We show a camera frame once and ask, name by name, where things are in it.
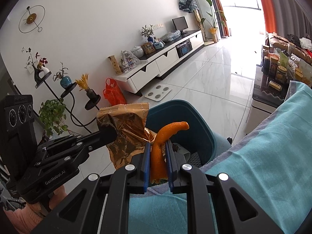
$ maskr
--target red mesh bag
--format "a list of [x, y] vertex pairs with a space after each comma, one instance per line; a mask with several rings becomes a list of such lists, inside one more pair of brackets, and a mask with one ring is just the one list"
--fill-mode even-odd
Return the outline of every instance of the red mesh bag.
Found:
[[118, 104], [125, 105], [127, 103], [117, 82], [114, 79], [106, 79], [106, 89], [103, 91], [103, 95], [104, 98], [106, 98], [112, 106]]

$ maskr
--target gold foil wrapper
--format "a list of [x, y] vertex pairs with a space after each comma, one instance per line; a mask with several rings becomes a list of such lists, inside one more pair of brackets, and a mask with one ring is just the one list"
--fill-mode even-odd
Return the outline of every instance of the gold foil wrapper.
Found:
[[132, 156], [143, 153], [146, 142], [154, 141], [156, 133], [145, 127], [148, 112], [149, 103], [120, 104], [98, 112], [98, 126], [111, 125], [117, 132], [115, 142], [106, 145], [116, 169], [130, 163]]

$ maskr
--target person's hand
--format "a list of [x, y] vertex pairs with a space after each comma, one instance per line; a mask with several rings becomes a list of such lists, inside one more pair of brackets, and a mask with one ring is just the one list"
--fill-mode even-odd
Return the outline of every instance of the person's hand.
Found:
[[[53, 192], [53, 196], [49, 201], [49, 208], [54, 209], [65, 197], [65, 187], [62, 185]], [[35, 212], [40, 212], [41, 211], [41, 204], [39, 202], [35, 204], [28, 204], [27, 205]]]

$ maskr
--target potted plant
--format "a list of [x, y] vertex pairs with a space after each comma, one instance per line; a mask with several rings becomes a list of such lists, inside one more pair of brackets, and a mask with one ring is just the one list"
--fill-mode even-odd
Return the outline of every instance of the potted plant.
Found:
[[151, 35], [154, 35], [154, 31], [153, 31], [153, 26], [150, 25], [150, 26], [144, 26], [142, 27], [142, 32], [141, 32], [141, 36], [144, 36], [147, 38], [147, 41], [149, 42], [154, 42], [154, 39], [153, 37], [151, 37]]
[[38, 54], [38, 52], [35, 55], [35, 60], [32, 57], [32, 53], [31, 53], [32, 49], [29, 47], [28, 49], [25, 49], [23, 47], [23, 49], [21, 50], [21, 52], [26, 52], [29, 53], [29, 57], [28, 57], [28, 61], [27, 61], [27, 65], [25, 68], [28, 68], [30, 65], [32, 65], [34, 68], [37, 68], [40, 71], [43, 71], [43, 74], [46, 75], [50, 72], [50, 70], [48, 68], [46, 68], [46, 64], [48, 64], [48, 60], [46, 58], [41, 58], [40, 60], [38, 60], [38, 57], [40, 56]]
[[41, 103], [39, 119], [43, 122], [48, 137], [53, 135], [53, 131], [58, 135], [68, 131], [68, 125], [64, 123], [64, 119], [66, 119], [65, 106], [62, 98], [60, 101], [53, 99]]
[[93, 99], [96, 98], [97, 95], [94, 90], [90, 89], [88, 86], [88, 74], [83, 74], [80, 80], [76, 80], [76, 83], [79, 85], [80, 90], [85, 90], [88, 98]]
[[[210, 9], [211, 9], [211, 13], [213, 12], [213, 2], [211, 0], [206, 0], [209, 5], [210, 5]], [[201, 23], [203, 24], [204, 21], [206, 20], [210, 25], [211, 25], [211, 28], [209, 29], [209, 32], [212, 34], [213, 36], [213, 42], [214, 43], [217, 43], [217, 38], [216, 38], [216, 31], [218, 30], [217, 28], [217, 23], [220, 22], [222, 25], [226, 26], [225, 25], [225, 22], [226, 21], [226, 18], [224, 16], [224, 12], [223, 11], [215, 11], [214, 13], [210, 14], [208, 12], [206, 12], [210, 17], [211, 17], [211, 21], [212, 21], [212, 24], [206, 19], [206, 18], [202, 18], [201, 20]], [[223, 20], [219, 20], [218, 19], [218, 14], [219, 13], [221, 15], [221, 18]]]
[[53, 75], [53, 81], [55, 82], [56, 80], [60, 79], [60, 85], [64, 88], [67, 89], [71, 84], [71, 78], [69, 76], [65, 76], [68, 73], [65, 73], [65, 69], [68, 70], [68, 68], [64, 68], [63, 63], [62, 64], [62, 69], [60, 69], [59, 72], [57, 72], [55, 75]]

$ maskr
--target camera lens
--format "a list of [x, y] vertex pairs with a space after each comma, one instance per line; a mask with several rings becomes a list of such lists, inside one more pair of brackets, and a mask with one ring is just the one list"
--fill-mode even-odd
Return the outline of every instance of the camera lens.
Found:
[[26, 109], [25, 106], [21, 105], [18, 110], [18, 117], [20, 119], [21, 123], [24, 123], [26, 121]]
[[31, 118], [32, 117], [32, 106], [31, 105], [28, 106], [27, 113], [28, 113], [29, 118]]
[[9, 113], [9, 122], [10, 122], [10, 125], [12, 127], [15, 127], [15, 125], [16, 125], [16, 112], [14, 109], [12, 109]]

